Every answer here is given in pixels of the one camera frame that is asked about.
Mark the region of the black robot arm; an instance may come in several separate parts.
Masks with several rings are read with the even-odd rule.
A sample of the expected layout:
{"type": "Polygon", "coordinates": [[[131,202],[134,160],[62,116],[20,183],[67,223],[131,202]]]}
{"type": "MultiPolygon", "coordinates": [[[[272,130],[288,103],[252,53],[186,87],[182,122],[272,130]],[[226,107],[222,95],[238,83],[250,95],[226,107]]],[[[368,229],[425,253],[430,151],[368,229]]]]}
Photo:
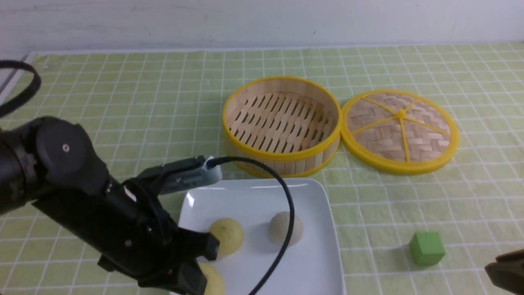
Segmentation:
{"type": "Polygon", "coordinates": [[[132,278],[142,288],[202,295],[210,280],[196,260],[216,260],[219,240],[178,226],[158,196],[215,184],[212,170],[229,162],[250,163],[269,172],[289,205],[283,245],[251,291],[254,295],[275,271],[296,228],[288,186],[277,172],[254,159],[196,156],[148,168],[119,183],[81,125],[45,116],[1,132],[1,213],[31,203],[97,250],[98,264],[106,271],[132,278]]]}

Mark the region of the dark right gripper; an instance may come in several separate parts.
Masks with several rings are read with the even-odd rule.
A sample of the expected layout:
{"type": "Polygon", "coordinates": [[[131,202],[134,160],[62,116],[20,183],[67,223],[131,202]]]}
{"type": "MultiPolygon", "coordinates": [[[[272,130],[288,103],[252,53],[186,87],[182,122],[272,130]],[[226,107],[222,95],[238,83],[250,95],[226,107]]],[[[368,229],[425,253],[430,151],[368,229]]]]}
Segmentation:
{"type": "Polygon", "coordinates": [[[524,293],[524,250],[499,255],[484,269],[494,286],[515,295],[524,293]]]}

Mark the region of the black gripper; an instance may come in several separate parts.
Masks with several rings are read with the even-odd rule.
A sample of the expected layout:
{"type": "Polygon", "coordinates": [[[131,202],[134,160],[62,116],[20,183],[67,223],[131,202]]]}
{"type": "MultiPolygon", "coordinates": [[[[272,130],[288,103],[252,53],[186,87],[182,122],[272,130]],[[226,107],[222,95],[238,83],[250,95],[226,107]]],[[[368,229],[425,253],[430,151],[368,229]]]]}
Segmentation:
{"type": "Polygon", "coordinates": [[[158,200],[163,166],[123,184],[106,166],[80,172],[37,171],[34,207],[101,254],[99,266],[141,288],[203,295],[207,279],[196,259],[218,258],[213,234],[179,228],[158,200]]]}

